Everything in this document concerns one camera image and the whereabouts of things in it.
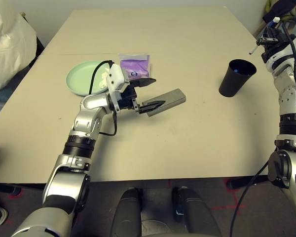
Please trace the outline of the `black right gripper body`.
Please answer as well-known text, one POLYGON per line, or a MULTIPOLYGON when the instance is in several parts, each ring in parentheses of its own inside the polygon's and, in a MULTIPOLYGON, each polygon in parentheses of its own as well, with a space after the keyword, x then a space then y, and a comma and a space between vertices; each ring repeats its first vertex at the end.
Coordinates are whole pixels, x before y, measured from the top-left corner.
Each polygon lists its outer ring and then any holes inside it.
POLYGON ((288 45, 285 33, 280 29, 266 27, 257 39, 257 46, 264 48, 262 59, 269 59, 272 55, 283 50, 288 45))

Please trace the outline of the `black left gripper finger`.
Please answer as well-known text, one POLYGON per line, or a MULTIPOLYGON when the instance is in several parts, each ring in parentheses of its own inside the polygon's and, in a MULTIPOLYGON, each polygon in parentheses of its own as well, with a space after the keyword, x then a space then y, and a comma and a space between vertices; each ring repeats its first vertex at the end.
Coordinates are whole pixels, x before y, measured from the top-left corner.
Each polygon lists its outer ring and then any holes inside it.
POLYGON ((155 100, 155 101, 148 102, 146 104, 142 104, 138 108, 138 113, 144 114, 144 113, 154 111, 160 106, 162 106, 164 103, 165 103, 165 100, 155 100))
POLYGON ((145 87, 152 83, 155 83, 156 79, 153 78, 139 78, 139 79, 132 79, 129 81, 129 86, 131 88, 135 87, 145 87))

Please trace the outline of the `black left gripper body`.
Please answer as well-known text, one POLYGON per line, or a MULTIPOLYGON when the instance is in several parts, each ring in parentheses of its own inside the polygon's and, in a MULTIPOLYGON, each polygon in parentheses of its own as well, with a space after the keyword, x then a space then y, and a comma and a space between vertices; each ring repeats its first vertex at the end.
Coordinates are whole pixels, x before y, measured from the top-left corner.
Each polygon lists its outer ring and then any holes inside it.
POLYGON ((134 110, 137 113, 140 112, 140 105, 137 103, 137 94, 133 86, 128 85, 125 90, 120 94, 121 99, 118 100, 120 110, 128 109, 134 110))

